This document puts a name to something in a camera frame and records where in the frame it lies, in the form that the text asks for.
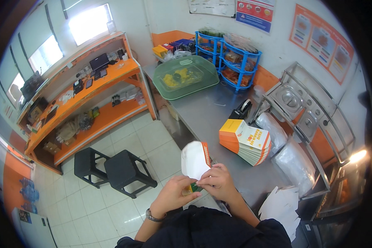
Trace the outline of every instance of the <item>wristwatch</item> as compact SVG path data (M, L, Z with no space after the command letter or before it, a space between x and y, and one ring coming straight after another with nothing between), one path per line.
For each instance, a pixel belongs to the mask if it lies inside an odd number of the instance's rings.
M156 219L156 218L154 218L154 217L151 215L150 208L148 208L148 209L146 210L146 218L148 218L149 220L154 221L154 222L162 222L162 221L165 219L166 216L167 216L167 214L164 215L163 219Z

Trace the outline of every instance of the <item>notice board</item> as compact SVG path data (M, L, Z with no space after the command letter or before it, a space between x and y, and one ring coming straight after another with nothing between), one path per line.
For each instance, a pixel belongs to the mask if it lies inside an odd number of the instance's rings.
M354 49L335 28L297 4L289 40L315 58L342 85Z
M234 0L189 0L190 13L234 17Z
M236 21L270 34L275 3L275 0L237 1Z

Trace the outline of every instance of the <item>paper food box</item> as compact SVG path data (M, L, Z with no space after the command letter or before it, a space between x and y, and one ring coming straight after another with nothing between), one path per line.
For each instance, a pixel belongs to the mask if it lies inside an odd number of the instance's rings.
M201 176L211 168L208 144L200 141L192 141L187 144L182 149L181 166L183 175L200 180ZM183 189L182 194L186 196L201 190L202 188L192 183Z
M248 126L244 120L228 119L219 130L219 143L252 166L262 163L271 148L269 132Z

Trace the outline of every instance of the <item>water bottle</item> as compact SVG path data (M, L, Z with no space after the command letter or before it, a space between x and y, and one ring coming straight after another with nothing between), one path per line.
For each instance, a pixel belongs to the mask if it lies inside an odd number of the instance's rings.
M35 190L30 185L26 186L25 188L21 188L20 193L25 200L28 200L30 202L38 201L40 198L38 190Z
M28 185L30 185L30 187L32 188L35 188L35 183L32 180L27 179L26 177L22 178L20 182L22 183L23 188L26 188L26 186Z
M37 214L37 207L33 204L25 202L25 204L21 205L21 207L28 212Z

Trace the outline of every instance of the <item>plastic stool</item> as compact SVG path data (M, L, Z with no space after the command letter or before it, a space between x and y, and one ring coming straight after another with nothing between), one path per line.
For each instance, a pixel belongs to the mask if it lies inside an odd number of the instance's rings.
M138 169L135 161L142 163L145 171L148 174L147 176ZM120 191L124 195L131 197L132 199L135 199L135 195L142 190L148 187L155 188L157 186L157 182L151 177L148 169L146 168L146 162L127 150L123 150L109 160L106 160L104 165L109 177L110 186L112 186L112 188L115 190ZM144 183L145 186L132 193L125 191L124 187L134 181L140 181Z
M91 147L78 151L74 155L74 174L96 188L99 188L99 185L101 184L109 182L107 174L96 168L97 163L95 163L95 161L102 157L106 159L105 163L110 159L109 156L106 156ZM95 175L103 181L93 183L91 181L91 175Z

